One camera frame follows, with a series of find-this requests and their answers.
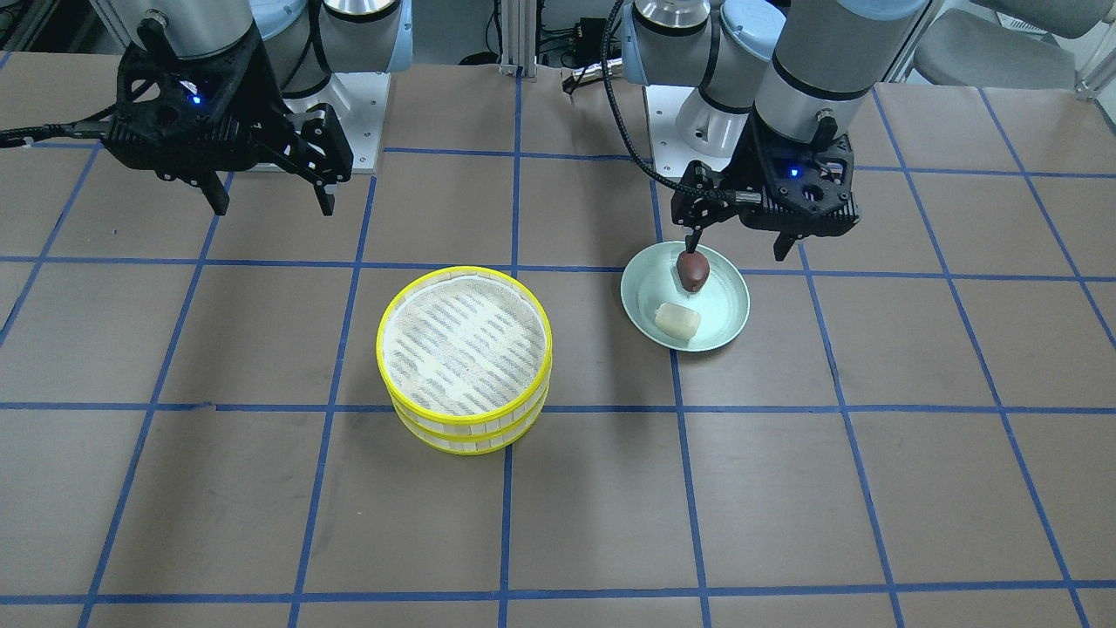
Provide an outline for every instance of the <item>light blue joint cap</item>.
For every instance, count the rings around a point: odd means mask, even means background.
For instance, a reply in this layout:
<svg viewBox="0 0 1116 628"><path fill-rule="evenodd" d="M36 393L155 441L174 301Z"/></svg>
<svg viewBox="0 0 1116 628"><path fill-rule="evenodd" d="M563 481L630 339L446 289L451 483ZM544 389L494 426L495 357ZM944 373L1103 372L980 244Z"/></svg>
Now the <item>light blue joint cap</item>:
<svg viewBox="0 0 1116 628"><path fill-rule="evenodd" d="M411 67L415 56L415 29L411 20L411 0L403 0L400 7L400 30L395 35L395 48L386 71L403 71Z"/></svg>
<svg viewBox="0 0 1116 628"><path fill-rule="evenodd" d="M733 41L770 61L787 18L766 0L724 0L721 23Z"/></svg>
<svg viewBox="0 0 1116 628"><path fill-rule="evenodd" d="M926 4L926 0L837 0L841 7L869 20L892 22L910 17Z"/></svg>
<svg viewBox="0 0 1116 628"><path fill-rule="evenodd" d="M632 3L624 6L620 16L620 55L624 57L624 79L633 85L651 85L647 73L643 69L639 58L639 42L635 36L635 21L632 19Z"/></svg>
<svg viewBox="0 0 1116 628"><path fill-rule="evenodd" d="M295 23L306 10L306 0L251 0L252 17L267 41Z"/></svg>

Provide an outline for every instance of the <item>yellow and white round basket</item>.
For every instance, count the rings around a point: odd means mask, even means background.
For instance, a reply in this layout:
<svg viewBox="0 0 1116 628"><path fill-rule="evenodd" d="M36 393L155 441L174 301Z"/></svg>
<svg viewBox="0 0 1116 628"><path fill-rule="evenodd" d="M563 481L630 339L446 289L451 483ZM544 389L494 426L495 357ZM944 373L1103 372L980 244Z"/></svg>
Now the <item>yellow and white round basket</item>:
<svg viewBox="0 0 1116 628"><path fill-rule="evenodd" d="M478 265L435 270L392 300L376 361L396 414L427 445L478 455L522 436L550 383L550 322L535 294Z"/></svg>

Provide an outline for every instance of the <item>gray chair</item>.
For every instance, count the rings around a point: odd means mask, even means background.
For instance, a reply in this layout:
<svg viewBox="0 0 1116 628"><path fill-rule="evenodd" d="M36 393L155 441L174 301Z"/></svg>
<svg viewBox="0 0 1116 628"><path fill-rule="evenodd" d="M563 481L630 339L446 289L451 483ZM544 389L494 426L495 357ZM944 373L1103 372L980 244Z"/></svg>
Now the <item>gray chair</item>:
<svg viewBox="0 0 1116 628"><path fill-rule="evenodd" d="M1077 39L1113 11L1114 0L972 0L1043 30ZM1074 55L959 9L945 11L915 49L913 68L935 85L1074 89Z"/></svg>

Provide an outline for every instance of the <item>white mesh lid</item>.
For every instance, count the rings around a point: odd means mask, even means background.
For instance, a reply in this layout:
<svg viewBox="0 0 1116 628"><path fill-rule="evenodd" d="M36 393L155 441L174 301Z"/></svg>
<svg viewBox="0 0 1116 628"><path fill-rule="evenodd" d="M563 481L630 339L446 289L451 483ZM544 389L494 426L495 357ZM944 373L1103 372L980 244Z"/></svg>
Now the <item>white mesh lid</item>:
<svg viewBox="0 0 1116 628"><path fill-rule="evenodd" d="M511 282L477 273L445 277L404 294L388 312L384 371L426 410L465 417L503 408L543 368L542 316Z"/></svg>

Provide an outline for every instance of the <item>light green plate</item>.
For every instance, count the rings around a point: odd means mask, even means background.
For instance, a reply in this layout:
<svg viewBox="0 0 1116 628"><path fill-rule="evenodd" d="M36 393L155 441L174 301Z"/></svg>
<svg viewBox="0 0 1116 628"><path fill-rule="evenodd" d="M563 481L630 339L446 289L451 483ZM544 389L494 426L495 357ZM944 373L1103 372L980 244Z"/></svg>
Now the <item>light green plate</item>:
<svg viewBox="0 0 1116 628"><path fill-rule="evenodd" d="M682 289L674 269L685 242L660 242L639 251L620 278L620 300L628 319L651 340L679 351L709 351L740 336L748 322L748 284L735 265L715 250L698 244L709 259L709 280L698 293ZM655 326L655 310L674 302L701 313L701 326L690 341L665 335Z"/></svg>

